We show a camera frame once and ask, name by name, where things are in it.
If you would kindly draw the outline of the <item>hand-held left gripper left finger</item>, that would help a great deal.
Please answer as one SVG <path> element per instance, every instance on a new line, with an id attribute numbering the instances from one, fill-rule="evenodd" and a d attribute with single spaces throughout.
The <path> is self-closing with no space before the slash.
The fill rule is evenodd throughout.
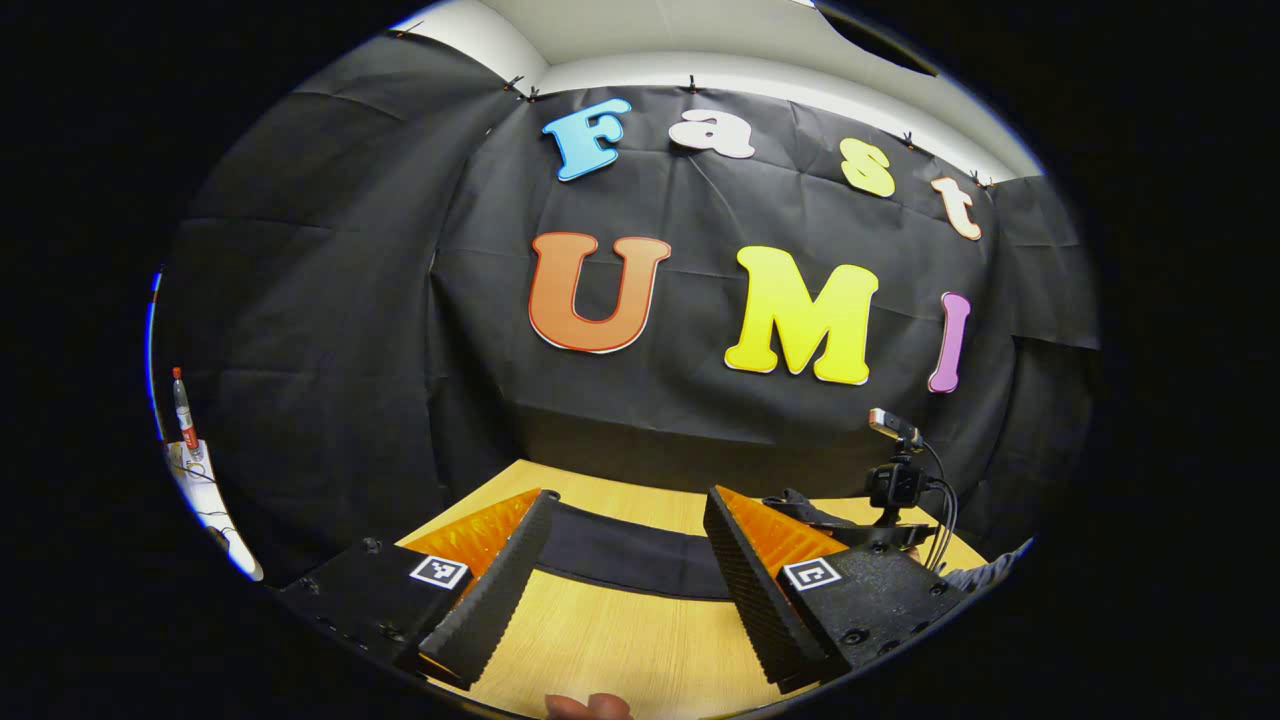
<path id="1" fill-rule="evenodd" d="M 559 503 L 559 493 L 534 488 L 407 544 L 367 537 L 276 597 L 376 664 L 467 691 L 511 623 Z"/>

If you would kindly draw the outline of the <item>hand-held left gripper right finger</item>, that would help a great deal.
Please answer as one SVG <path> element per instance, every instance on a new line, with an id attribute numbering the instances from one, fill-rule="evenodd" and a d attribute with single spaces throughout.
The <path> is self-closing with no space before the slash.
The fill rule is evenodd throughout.
<path id="1" fill-rule="evenodd" d="M 859 673 L 966 602 L 901 550 L 849 546 L 723 486 L 704 528 L 765 679 L 788 693 Z"/>

